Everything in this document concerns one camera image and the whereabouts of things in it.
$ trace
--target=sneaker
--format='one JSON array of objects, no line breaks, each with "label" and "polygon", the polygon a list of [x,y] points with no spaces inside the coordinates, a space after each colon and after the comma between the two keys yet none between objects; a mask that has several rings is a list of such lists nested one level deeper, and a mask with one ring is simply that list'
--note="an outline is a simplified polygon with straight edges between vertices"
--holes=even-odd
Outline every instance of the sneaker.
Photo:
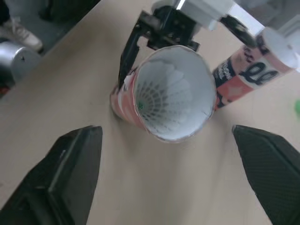
[{"label": "sneaker", "polygon": [[23,27],[18,19],[10,18],[0,26],[0,38],[7,38],[16,41],[24,46],[39,52],[43,48],[43,43],[33,33]]}]

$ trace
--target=table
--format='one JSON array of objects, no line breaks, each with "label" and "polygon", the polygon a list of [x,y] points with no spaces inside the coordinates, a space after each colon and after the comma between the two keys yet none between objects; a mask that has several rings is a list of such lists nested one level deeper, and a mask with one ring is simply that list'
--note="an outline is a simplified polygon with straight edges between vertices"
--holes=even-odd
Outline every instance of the table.
[{"label": "table", "polygon": [[[156,140],[109,106],[124,45],[151,0],[102,0],[0,102],[0,207],[25,174],[70,130],[101,125],[99,180],[89,225],[269,225],[231,134],[233,124],[284,136],[300,150],[291,73],[219,110],[181,144]],[[222,25],[196,41],[211,69],[241,43]],[[140,59],[149,53],[143,50]]]}]

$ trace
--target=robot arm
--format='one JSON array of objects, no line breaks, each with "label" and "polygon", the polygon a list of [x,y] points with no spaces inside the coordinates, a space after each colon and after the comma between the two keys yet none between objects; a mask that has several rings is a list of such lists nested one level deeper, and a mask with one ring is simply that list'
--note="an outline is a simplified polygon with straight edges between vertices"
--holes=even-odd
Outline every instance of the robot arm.
[{"label": "robot arm", "polygon": [[158,0],[153,4],[152,12],[163,6],[171,6],[195,21],[198,26],[213,30],[233,4],[233,0]]},{"label": "robot arm", "polygon": [[220,21],[244,44],[255,47],[247,28],[227,15],[233,3],[233,0],[158,0],[152,7],[152,15],[142,11],[121,56],[119,89],[140,50],[137,45],[140,37],[147,38],[147,47],[153,50],[184,45],[197,51],[200,44],[193,41],[194,35],[201,27],[213,30]]}]

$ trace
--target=white robot part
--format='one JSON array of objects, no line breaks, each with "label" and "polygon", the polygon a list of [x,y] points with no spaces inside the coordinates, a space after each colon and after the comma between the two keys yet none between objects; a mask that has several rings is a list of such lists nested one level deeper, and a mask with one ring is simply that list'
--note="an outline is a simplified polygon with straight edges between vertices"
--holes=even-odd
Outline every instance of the white robot part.
[{"label": "white robot part", "polygon": [[173,6],[194,20],[199,27],[213,30],[217,21],[228,14],[233,0],[157,0],[152,12],[163,6]]}]

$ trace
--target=green object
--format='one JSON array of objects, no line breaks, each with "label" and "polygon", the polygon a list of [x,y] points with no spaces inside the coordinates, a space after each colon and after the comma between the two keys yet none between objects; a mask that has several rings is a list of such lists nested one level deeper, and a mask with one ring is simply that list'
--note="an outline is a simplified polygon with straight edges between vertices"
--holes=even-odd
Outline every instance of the green object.
[{"label": "green object", "polygon": [[145,108],[145,105],[143,102],[139,102],[137,107],[139,110],[143,110]]},{"label": "green object", "polygon": [[297,115],[300,117],[300,99],[296,101],[295,111],[296,111]]}]

